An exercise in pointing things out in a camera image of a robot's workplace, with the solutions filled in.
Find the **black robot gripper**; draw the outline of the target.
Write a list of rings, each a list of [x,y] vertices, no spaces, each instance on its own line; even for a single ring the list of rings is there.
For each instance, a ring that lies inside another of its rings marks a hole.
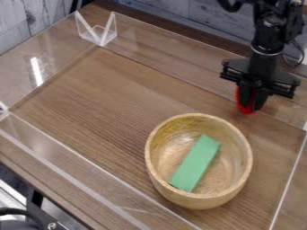
[[[242,107],[252,98],[252,87],[241,81],[246,79],[253,90],[253,110],[258,111],[265,104],[269,94],[293,98],[294,90],[301,85],[301,80],[277,66],[278,55],[261,55],[256,52],[245,58],[224,59],[220,77],[238,84],[238,102]]]

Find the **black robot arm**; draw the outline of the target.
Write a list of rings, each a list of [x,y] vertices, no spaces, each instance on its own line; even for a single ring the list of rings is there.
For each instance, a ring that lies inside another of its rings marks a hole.
[[[253,6],[253,38],[248,58],[224,59],[220,77],[237,85],[236,102],[241,113],[250,114],[272,95],[293,98],[301,80],[277,67],[286,44],[297,46],[301,35],[304,0],[217,0],[221,8],[236,13],[244,4]]]

